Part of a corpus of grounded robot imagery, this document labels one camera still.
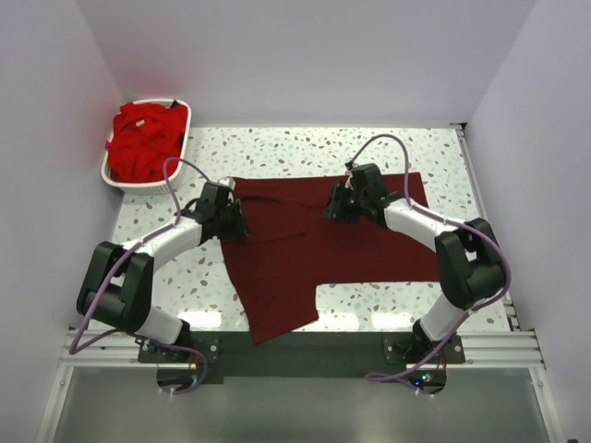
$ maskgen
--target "robotic arm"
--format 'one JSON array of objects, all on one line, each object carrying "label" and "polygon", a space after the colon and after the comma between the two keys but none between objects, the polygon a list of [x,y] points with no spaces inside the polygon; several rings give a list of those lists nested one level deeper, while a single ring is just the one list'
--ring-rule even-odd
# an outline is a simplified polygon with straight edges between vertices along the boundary
[{"label": "robotic arm", "polygon": [[107,273],[118,259],[135,248],[116,270],[117,279],[113,279],[100,294],[92,318],[132,335],[166,344],[187,344],[188,323],[152,306],[152,277],[179,254],[214,236],[225,241],[249,234],[240,200],[231,197],[233,188],[231,178],[225,183],[207,182],[201,196],[189,201],[164,227],[121,245],[100,243],[94,250],[82,283],[78,312],[87,314]]},{"label": "robotic arm", "polygon": [[408,235],[437,255],[442,294],[413,325],[411,346],[406,350],[407,356],[420,359],[453,333],[466,311],[505,285],[501,257],[467,229],[472,227],[495,243],[496,239],[483,219],[447,221],[400,192],[389,194],[375,164],[350,166],[348,180],[334,185],[322,217],[356,223],[366,216],[391,231]]}]

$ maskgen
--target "white enclosure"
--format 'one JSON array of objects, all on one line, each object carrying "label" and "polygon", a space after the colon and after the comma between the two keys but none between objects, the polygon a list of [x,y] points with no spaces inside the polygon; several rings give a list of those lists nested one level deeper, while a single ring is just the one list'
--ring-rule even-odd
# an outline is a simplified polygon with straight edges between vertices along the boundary
[{"label": "white enclosure", "polygon": [[34,440],[90,252],[114,231],[113,115],[161,96],[193,126],[467,122],[522,326],[566,435],[591,441],[586,0],[19,0],[0,35],[0,440]]}]

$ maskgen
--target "red clothing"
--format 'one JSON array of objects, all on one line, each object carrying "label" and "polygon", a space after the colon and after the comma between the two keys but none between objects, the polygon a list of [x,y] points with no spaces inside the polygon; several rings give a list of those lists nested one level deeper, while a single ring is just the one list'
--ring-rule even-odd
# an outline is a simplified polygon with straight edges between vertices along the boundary
[{"label": "red clothing", "polygon": [[[187,128],[187,107],[166,108],[161,104],[128,103],[113,119],[113,141],[107,159],[111,178],[117,182],[159,182],[163,164],[178,157]],[[176,171],[178,162],[168,163],[168,174]]]},{"label": "red clothing", "polygon": [[[337,180],[344,178],[236,178],[252,235],[222,251],[255,343],[317,320],[319,284],[439,279],[435,254],[415,240],[365,219],[322,219]],[[403,188],[402,175],[384,180],[391,192]],[[409,187],[426,205],[420,174],[410,174]]]}]

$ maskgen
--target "speckled white tabletop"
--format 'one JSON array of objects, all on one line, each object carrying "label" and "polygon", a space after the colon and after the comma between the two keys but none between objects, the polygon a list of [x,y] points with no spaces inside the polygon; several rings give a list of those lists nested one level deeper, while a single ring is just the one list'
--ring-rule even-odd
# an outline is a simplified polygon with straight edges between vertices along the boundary
[{"label": "speckled white tabletop", "polygon": [[[460,143],[453,129],[381,128],[193,128],[188,159],[211,179],[341,175],[344,163],[371,136],[392,133],[408,147],[411,171],[422,174],[428,204],[451,217],[477,214]],[[383,174],[400,174],[404,160],[395,143],[378,141],[358,160],[375,162]],[[187,202],[200,194],[203,179],[189,170],[178,195]],[[172,217],[170,196],[126,195],[113,241],[136,238]],[[317,288],[320,319],[299,330],[410,330],[440,292],[436,282],[324,284]],[[187,320],[194,330],[248,330],[217,241],[187,251],[154,275],[152,302]],[[92,322],[91,329],[106,329]],[[507,331],[502,302],[471,316],[460,330]]]}]

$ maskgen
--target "white plastic basket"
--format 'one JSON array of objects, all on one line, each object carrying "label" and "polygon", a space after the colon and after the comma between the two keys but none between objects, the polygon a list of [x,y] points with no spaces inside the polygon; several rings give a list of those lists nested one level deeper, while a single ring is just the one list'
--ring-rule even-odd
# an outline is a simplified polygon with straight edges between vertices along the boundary
[{"label": "white plastic basket", "polygon": [[[175,99],[149,99],[149,100],[135,100],[133,103],[135,104],[142,104],[142,103],[158,103],[163,104],[166,107],[169,107]],[[187,140],[188,140],[188,131],[191,127],[191,107],[183,102],[182,100],[176,100],[179,105],[187,107],[187,127],[185,128],[185,136],[183,137],[183,146],[181,147],[181,153],[179,157],[181,159],[185,159],[187,156]],[[113,129],[111,130],[111,135],[108,139],[109,142],[113,141]],[[166,194],[168,192],[168,186],[166,186],[166,182],[164,180],[160,182],[150,182],[150,183],[125,183],[125,182],[116,182],[115,180],[111,179],[111,168],[109,168],[108,163],[109,158],[109,151],[106,150],[104,153],[103,158],[103,167],[101,168],[101,176],[107,185],[118,187],[123,192],[127,192],[128,194],[139,194],[142,196],[153,196],[157,194]],[[183,175],[185,174],[185,170],[187,166],[179,162],[176,168],[176,171],[169,177],[170,183],[173,185],[173,189],[177,189],[178,185],[181,182]]]}]

